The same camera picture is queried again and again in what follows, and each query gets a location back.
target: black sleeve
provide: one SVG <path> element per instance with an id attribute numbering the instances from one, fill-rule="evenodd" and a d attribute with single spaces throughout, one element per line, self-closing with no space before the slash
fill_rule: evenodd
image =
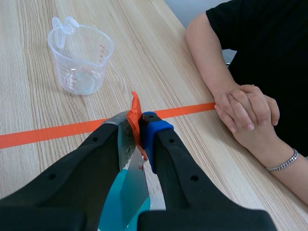
<path id="1" fill-rule="evenodd" d="M 231 0 L 206 11 L 222 49 L 237 51 L 255 35 L 261 22 L 273 13 L 273 2 L 277 0 Z"/>

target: wrist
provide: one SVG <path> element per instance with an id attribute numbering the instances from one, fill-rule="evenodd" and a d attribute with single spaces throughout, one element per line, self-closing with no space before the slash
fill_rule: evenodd
<path id="1" fill-rule="evenodd" d="M 216 89 L 213 89 L 211 91 L 212 95 L 214 96 L 214 99 L 216 102 L 219 101 L 220 96 L 225 92 L 231 92 L 234 89 L 238 88 L 240 85 L 238 85 L 233 79 L 230 81 L 224 81 L 223 83 L 219 84 L 219 87 Z"/>
<path id="2" fill-rule="evenodd" d="M 251 153 L 265 167 L 276 167 L 283 164 L 293 155 L 293 152 L 293 149 L 278 137 L 265 145 L 260 145 L 256 150 L 251 150 Z"/>

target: fingernail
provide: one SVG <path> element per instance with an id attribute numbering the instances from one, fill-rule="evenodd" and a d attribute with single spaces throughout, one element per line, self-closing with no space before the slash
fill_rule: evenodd
<path id="1" fill-rule="evenodd" d="M 247 125 L 247 128 L 248 128 L 249 131 L 252 131 L 252 130 L 254 129 L 254 125 L 248 124 L 248 125 Z"/>

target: person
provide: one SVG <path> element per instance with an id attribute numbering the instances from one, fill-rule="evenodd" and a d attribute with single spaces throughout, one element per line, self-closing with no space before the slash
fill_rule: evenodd
<path id="1" fill-rule="evenodd" d="M 307 0 L 232 0 L 194 18 L 186 41 L 219 118 L 308 205 L 307 12 Z M 237 51 L 229 67 L 222 49 Z"/>

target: orange tape strip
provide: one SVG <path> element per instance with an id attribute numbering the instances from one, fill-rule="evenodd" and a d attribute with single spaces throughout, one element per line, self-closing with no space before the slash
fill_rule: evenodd
<path id="1" fill-rule="evenodd" d="M 159 110 L 155 111 L 155 113 L 157 113 L 160 118 L 165 119 L 175 116 L 183 116 L 187 114 L 213 110 L 214 105 L 215 103 L 204 103 L 192 106 Z M 82 123 L 0 135 L 0 148 L 9 148 L 28 143 L 47 141 L 66 136 L 74 136 L 82 133 L 93 132 L 105 120 L 107 119 L 93 120 Z"/>

